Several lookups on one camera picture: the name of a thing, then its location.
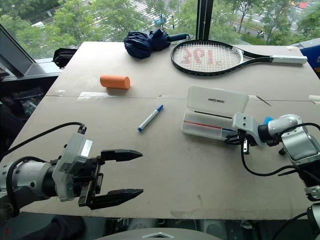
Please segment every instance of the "folded umbrella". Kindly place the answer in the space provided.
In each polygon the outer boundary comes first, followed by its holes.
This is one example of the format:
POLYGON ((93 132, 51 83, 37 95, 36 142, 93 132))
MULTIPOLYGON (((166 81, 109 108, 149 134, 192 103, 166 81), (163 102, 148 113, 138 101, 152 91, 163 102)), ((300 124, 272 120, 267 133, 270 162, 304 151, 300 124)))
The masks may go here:
POLYGON ((186 33, 169 36, 165 31, 158 28, 153 32, 151 31, 149 35, 139 31, 130 31, 123 42, 130 56, 144 59, 149 57, 153 51, 161 51, 169 47, 171 42, 183 40, 188 37, 190 38, 186 33))

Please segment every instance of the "umbrella handle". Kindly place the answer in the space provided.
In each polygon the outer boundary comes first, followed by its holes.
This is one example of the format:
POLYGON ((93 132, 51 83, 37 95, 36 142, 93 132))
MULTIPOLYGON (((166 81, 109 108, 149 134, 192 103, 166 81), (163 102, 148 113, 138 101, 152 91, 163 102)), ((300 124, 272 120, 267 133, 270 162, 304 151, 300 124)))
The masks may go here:
POLYGON ((187 33, 179 33, 179 34, 168 36, 169 42, 175 42, 175 41, 179 41, 187 38, 190 39, 190 36, 187 33))

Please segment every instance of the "white tabletop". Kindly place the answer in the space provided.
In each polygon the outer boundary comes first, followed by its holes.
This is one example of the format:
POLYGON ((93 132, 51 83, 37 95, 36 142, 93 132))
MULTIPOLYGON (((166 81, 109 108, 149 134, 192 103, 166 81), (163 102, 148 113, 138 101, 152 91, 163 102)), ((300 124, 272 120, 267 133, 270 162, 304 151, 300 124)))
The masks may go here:
MULTIPOLYGON (((295 47, 241 46, 259 54, 300 55, 295 47)), ((320 81, 308 64, 303 66, 254 64, 224 76, 195 77, 175 69, 170 49, 150 58, 130 57, 123 43, 85 42, 27 121, 13 146, 65 122, 82 122, 93 140, 91 157, 101 150, 132 149, 143 157, 129 162, 108 162, 101 193, 122 188, 144 189, 119 206, 91 211, 78 199, 57 197, 34 202, 22 211, 96 217, 175 219, 288 219, 312 203, 296 174, 254 176, 244 169, 238 146, 183 134, 180 130, 191 85, 224 88, 258 95, 245 113, 263 121, 294 113, 305 122, 318 122, 320 106, 309 100, 319 95, 320 81), (126 75, 129 90, 106 90, 101 74, 126 75), (79 97, 89 92, 91 97, 79 97), (139 124, 159 105, 161 113, 139 133, 139 124)), ((3 162, 23 156, 53 160, 77 127, 66 127, 14 151, 3 162)), ((320 133, 310 128, 320 140, 320 133)), ((275 147, 252 147, 248 166, 260 173, 290 164, 275 147)))
MULTIPOLYGON (((241 49, 266 55, 301 56, 293 46, 240 45, 241 49)), ((200 77, 176 69, 168 47, 145 59, 131 57, 122 42, 84 42, 57 78, 48 96, 74 96, 81 92, 109 93, 130 98, 156 98, 159 95, 187 96, 191 85, 208 88, 232 88, 257 95, 264 100, 309 101, 319 95, 320 80, 308 63, 256 63, 225 75, 200 77), (106 89, 100 75, 128 76, 127 90, 106 89)))

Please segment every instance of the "tennis racket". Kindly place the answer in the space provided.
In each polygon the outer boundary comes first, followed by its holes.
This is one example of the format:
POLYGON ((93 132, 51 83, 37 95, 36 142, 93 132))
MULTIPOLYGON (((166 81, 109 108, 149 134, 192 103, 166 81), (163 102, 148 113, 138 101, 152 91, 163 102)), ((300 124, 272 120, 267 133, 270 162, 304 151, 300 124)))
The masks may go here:
POLYGON ((253 63, 305 64, 306 56, 259 55, 232 45, 211 40, 190 40, 171 52, 173 65, 188 74, 216 76, 253 63), (244 56, 251 58, 244 61, 244 56))

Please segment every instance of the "orange foam cylinder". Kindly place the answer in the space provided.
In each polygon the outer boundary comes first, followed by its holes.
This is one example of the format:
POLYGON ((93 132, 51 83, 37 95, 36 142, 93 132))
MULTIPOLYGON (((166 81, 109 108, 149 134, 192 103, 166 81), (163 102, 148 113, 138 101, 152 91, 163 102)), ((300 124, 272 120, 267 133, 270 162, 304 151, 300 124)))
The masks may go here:
POLYGON ((100 76, 100 83, 103 87, 114 89, 129 89, 130 78, 128 76, 116 76, 103 74, 100 76))

